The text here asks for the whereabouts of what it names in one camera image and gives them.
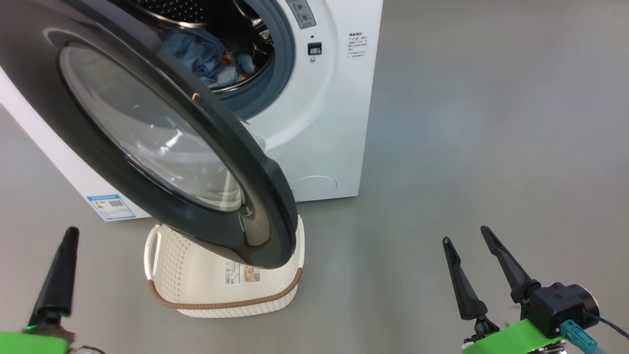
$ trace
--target concrete floor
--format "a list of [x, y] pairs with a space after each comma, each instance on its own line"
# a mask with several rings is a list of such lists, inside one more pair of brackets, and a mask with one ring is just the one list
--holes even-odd
[[[473, 330], [444, 236], [489, 317], [517, 317], [482, 224], [532, 277], [580, 283], [629, 328], [629, 3], [388, 0], [378, 56], [360, 195], [299, 206], [298, 294], [257, 317], [157, 304], [142, 271], [153, 221], [102, 222], [0, 113], [0, 330], [24, 325], [71, 224], [82, 241], [67, 327], [110, 354], [459, 353]], [[611, 329], [590, 333], [626, 352]]]

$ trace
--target cable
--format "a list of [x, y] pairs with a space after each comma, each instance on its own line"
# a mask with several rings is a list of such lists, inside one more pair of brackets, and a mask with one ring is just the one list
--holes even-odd
[[102, 350], [100, 350], [98, 348], [95, 348], [93, 346], [87, 346], [87, 345], [84, 345], [84, 346], [82, 346], [82, 347], [80, 347], [80, 348], [78, 348], [76, 350], [71, 351], [70, 354], [83, 353], [83, 351], [81, 351], [82, 349], [89, 350], [90, 354], [91, 353], [106, 354], [104, 351], [102, 351]]
[[616, 330], [616, 332], [622, 334], [626, 339], [629, 340], [629, 333], [627, 333], [624, 329], [618, 327], [617, 325], [607, 321], [606, 319], [604, 319], [602, 317], [594, 316], [594, 315], [589, 314], [587, 312], [583, 312], [583, 315], [586, 316], [586, 317], [589, 317], [591, 319], [595, 319], [595, 320], [597, 320], [599, 322], [605, 323], [606, 325], [608, 325], [609, 327], [612, 327], [613, 329]]

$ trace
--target laundry basket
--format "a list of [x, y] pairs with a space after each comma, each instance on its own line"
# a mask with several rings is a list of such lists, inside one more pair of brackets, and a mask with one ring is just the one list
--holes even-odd
[[151, 230], [144, 249], [144, 270], [153, 296], [162, 305], [192, 317], [242, 317], [283, 309], [297, 292], [303, 265], [301, 217], [295, 253], [278, 269], [252, 268], [228, 260], [165, 225]]

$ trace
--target open washing machine door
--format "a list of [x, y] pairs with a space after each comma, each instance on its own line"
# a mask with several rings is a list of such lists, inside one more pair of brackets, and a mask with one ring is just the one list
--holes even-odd
[[105, 1], [23, 1], [0, 14], [0, 45], [30, 105], [139, 207], [235, 261], [291, 258], [298, 217], [279, 165], [155, 32]]

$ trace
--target laundry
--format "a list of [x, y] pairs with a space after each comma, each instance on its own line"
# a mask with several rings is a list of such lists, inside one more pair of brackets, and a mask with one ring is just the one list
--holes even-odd
[[255, 72], [251, 55], [238, 44], [228, 47], [203, 30], [174, 30], [160, 33], [165, 48], [210, 88], [218, 89], [248, 79]]

